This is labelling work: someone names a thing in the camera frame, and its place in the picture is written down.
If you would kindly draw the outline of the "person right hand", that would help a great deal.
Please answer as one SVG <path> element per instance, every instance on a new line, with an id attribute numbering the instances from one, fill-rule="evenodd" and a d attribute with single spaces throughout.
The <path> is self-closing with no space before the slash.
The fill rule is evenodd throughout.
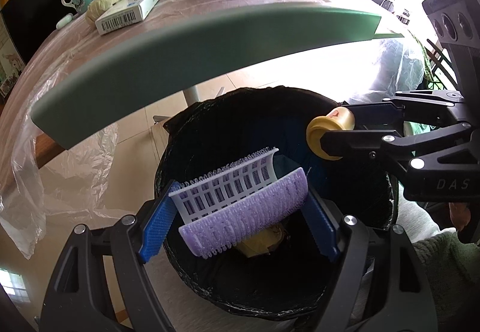
<path id="1" fill-rule="evenodd" d="M 471 212 L 466 203 L 449 203 L 450 219 L 458 232 L 465 229 L 470 223 Z"/>

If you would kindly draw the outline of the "green sleeve forearm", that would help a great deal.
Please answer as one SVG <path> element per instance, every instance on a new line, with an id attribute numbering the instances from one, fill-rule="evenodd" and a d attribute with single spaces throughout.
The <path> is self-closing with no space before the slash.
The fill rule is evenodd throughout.
<path id="1" fill-rule="evenodd" d="M 443 232 L 413 244 L 425 269 L 440 331 L 479 330 L 479 247 Z"/>

